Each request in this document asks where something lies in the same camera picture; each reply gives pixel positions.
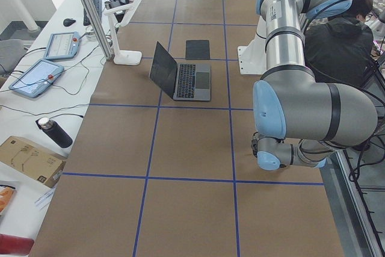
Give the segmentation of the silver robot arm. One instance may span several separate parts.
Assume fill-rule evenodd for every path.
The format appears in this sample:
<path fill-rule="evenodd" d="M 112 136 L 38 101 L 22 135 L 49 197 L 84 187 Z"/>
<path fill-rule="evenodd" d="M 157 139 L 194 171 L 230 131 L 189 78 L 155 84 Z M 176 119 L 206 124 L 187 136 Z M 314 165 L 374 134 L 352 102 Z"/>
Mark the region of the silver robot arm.
<path fill-rule="evenodd" d="M 322 167 L 337 150 L 371 138 L 378 115 L 360 90 L 316 82 L 304 58 L 299 16 L 346 11 L 351 0 L 257 0 L 266 23 L 266 72 L 253 87 L 256 158 L 260 168 Z"/>

